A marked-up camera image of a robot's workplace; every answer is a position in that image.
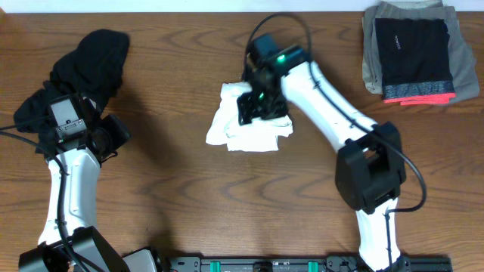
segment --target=wood grain surface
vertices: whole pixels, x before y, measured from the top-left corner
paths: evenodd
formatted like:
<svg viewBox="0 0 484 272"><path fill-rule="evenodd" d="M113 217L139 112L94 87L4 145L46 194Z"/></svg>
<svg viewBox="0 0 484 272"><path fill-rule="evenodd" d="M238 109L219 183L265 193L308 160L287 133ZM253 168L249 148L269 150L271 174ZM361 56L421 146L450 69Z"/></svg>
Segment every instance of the wood grain surface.
<svg viewBox="0 0 484 272"><path fill-rule="evenodd" d="M280 151L229 153L205 144L223 82L236 82L244 45L267 14L8 14L0 25L0 125L42 87L55 61L92 30L127 32L123 86L107 112L134 137L103 165L98 229L120 254L154 246L165 255L326 255L358 252L355 213L334 185L336 156L295 107ZM396 219L400 249L448 255L457 271L484 266L484 97L450 107L384 104L361 80L363 13L302 14L323 73L363 113L394 122L420 167L424 209ZM459 13L484 86L484 13ZM305 44L296 23L263 27L282 45ZM48 211L42 157L0 138L0 270L17 269ZM420 199L408 172L400 207Z"/></svg>

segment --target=white cloth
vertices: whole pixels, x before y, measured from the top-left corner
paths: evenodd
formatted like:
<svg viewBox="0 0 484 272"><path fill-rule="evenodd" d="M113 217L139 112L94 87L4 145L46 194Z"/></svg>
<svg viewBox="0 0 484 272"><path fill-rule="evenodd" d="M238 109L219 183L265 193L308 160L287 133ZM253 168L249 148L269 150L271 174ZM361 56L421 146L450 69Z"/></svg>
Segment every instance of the white cloth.
<svg viewBox="0 0 484 272"><path fill-rule="evenodd" d="M206 134L207 144L227 144L228 151L277 151L278 136L288 137L293 133L293 123L288 116L270 120L255 118L252 124L240 126L237 98L249 91L252 91L252 88L247 82L222 85L222 102Z"/></svg>

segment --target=stack of clothes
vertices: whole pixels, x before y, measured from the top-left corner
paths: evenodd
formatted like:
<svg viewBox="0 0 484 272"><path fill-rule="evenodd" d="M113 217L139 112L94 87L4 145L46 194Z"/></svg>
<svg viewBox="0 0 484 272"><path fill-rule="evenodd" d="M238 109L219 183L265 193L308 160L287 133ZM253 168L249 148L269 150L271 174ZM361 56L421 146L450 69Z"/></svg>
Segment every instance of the stack of clothes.
<svg viewBox="0 0 484 272"><path fill-rule="evenodd" d="M363 80L386 103L453 104L479 95L476 59L454 7L381 2L366 10Z"/></svg>

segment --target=white wall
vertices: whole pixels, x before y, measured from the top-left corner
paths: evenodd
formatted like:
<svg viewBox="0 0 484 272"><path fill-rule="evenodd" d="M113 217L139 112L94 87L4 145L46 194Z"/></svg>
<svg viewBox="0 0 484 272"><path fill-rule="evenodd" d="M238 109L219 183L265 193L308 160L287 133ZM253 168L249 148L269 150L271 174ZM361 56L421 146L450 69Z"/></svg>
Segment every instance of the white wall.
<svg viewBox="0 0 484 272"><path fill-rule="evenodd" d="M378 0L0 0L7 13L364 11ZM484 0L444 0L457 11L484 11Z"/></svg>

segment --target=black cloth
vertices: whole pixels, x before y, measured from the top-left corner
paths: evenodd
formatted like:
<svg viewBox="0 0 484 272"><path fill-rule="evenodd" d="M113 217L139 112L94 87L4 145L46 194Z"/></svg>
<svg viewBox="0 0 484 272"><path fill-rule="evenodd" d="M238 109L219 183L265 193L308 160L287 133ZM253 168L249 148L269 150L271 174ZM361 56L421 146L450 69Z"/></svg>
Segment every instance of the black cloth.
<svg viewBox="0 0 484 272"><path fill-rule="evenodd" d="M125 33L107 29L89 33L76 50L54 64L44 88L22 103L14 114L15 124L48 116L52 100L66 94L89 97L102 112L121 86L128 47L129 37ZM40 143L47 144L54 137L51 128L55 125L53 120L46 119L17 130L39 133Z"/></svg>
<svg viewBox="0 0 484 272"><path fill-rule="evenodd" d="M375 31L384 98L454 92L444 20L377 18Z"/></svg>

